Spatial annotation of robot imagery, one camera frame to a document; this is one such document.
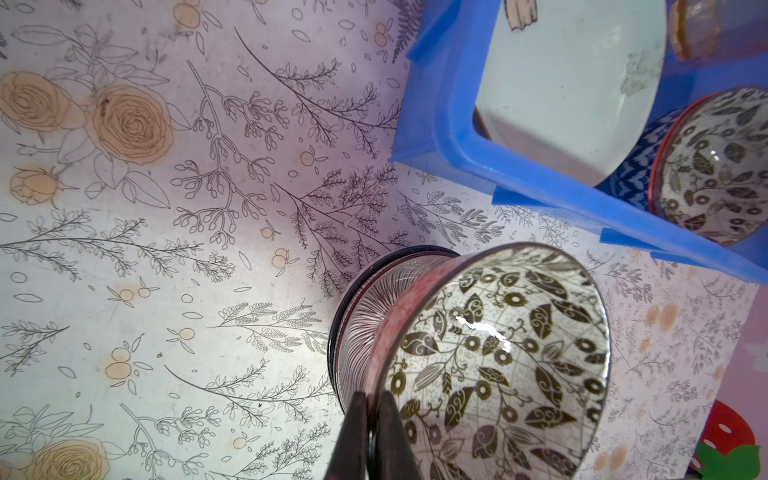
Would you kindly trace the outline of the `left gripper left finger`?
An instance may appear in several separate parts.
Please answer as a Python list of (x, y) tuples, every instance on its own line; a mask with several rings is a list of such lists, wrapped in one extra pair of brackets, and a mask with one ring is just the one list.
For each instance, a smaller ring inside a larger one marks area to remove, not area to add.
[(363, 480), (368, 452), (367, 398), (355, 392), (324, 475), (325, 480)]

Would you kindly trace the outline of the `leaf pattern pink bowl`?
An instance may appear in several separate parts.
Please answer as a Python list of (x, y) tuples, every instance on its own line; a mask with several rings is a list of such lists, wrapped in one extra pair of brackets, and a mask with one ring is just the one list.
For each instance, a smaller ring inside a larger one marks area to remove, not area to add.
[(601, 295), (571, 255), (513, 243), (458, 256), (399, 294), (364, 389), (394, 397), (424, 479), (571, 479), (608, 390)]

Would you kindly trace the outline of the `blue plastic bin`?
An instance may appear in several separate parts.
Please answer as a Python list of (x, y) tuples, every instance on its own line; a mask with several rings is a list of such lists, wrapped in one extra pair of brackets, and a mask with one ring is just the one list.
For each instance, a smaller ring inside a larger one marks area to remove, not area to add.
[(391, 159), (492, 195), (496, 205), (533, 207), (599, 234), (603, 243), (652, 258), (767, 281), (767, 239), (723, 247), (483, 138), (472, 115), (500, 12), (498, 1), (427, 1)]

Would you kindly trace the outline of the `pink transparent cup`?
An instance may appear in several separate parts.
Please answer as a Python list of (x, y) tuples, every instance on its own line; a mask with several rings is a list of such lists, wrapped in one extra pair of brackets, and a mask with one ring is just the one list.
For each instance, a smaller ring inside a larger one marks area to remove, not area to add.
[(678, 0), (668, 12), (677, 61), (724, 62), (767, 51), (767, 0)]

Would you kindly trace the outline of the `dark striped bottom bowl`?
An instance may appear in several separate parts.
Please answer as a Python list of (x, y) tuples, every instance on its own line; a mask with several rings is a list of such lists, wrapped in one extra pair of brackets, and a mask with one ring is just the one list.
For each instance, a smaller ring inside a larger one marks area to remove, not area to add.
[(417, 280), (457, 257), (450, 249), (420, 245), (390, 252), (361, 270), (348, 285), (331, 323), (327, 367), (342, 411), (363, 389), (380, 328), (400, 296)]

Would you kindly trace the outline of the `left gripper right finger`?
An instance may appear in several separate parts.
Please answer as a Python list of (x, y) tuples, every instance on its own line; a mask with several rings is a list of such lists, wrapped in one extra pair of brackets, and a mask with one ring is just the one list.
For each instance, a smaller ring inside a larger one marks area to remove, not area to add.
[(421, 480), (394, 395), (383, 392), (373, 415), (370, 478)]

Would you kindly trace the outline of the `green flower plate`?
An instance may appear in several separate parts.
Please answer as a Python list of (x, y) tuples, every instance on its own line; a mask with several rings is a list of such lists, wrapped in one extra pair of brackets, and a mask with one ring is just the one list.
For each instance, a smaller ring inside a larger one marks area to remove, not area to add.
[(649, 119), (665, 52), (665, 3), (504, 1), (475, 113), (494, 143), (594, 187)]

